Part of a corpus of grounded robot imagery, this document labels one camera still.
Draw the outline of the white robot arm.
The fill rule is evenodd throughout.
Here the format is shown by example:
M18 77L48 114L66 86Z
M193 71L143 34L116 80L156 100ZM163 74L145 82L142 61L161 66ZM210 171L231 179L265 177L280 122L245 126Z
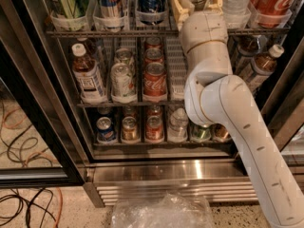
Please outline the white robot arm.
M190 0L171 0L188 73L184 105L197 125L222 124L272 228L304 228L304 194L273 140L253 95L232 71L222 0L196 11Z

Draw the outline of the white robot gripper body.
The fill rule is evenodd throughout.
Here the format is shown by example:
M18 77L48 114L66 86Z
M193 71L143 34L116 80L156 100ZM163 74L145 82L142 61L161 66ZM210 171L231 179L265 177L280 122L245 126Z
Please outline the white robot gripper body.
M194 12L180 29L180 44L185 53L204 43L226 43L227 40L228 31L223 15L212 11Z

